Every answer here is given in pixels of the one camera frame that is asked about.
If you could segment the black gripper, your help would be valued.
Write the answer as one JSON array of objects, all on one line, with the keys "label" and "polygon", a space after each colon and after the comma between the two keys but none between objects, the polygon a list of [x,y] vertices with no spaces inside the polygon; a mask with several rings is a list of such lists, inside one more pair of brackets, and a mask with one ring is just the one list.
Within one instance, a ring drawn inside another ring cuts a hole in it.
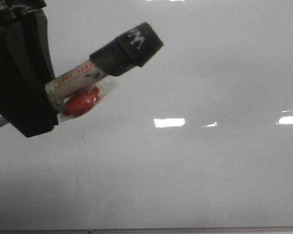
[{"label": "black gripper", "polygon": [[58,125],[45,91],[55,75],[44,7],[44,0],[0,0],[0,115],[25,137]]}]

